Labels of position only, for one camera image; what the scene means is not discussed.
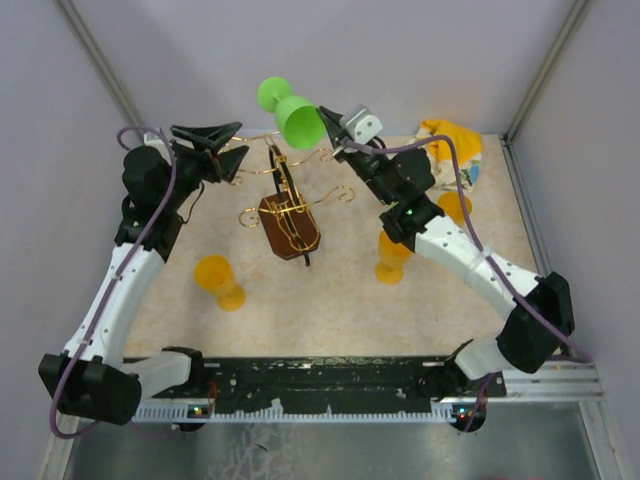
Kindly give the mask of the green wine glass front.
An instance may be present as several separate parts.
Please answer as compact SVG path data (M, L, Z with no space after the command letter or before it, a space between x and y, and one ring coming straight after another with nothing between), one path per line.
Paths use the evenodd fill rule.
M257 102L262 110L274 116L278 131L290 147L307 150L323 139L325 126L317 107L295 94L285 78L272 76L262 81Z

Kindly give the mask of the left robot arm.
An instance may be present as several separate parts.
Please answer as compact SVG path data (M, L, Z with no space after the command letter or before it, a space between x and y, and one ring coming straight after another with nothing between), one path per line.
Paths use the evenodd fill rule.
M241 127L237 121L173 125L168 133L136 127L164 147L125 149L126 195L105 277L61 353L44 355L38 366L52 399L49 426L57 438L71 437L58 426L59 415L94 425L125 425L148 398L168 390L194 397L206 389L208 373L198 350L170 346L134 363L125 362L124 350L141 304L185 223L181 206L206 182L231 182L248 153L248 146L225 147Z

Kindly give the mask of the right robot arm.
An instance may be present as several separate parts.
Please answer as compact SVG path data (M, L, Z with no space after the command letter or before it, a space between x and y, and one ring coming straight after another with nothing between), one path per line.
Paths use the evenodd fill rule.
M448 387L470 395L482 377L513 367L537 372L574 330L567 280L556 272L542 277L523 269L483 245L472 225L457 226L426 192L434 186L427 147L444 143L460 183L458 152L446 134L431 135L401 147L377 148L382 129L365 107L351 115L324 106L317 113L333 148L333 157L347 163L385 206L380 220L389 239L447 268L482 296L504 319L502 330L462 345L446 372Z

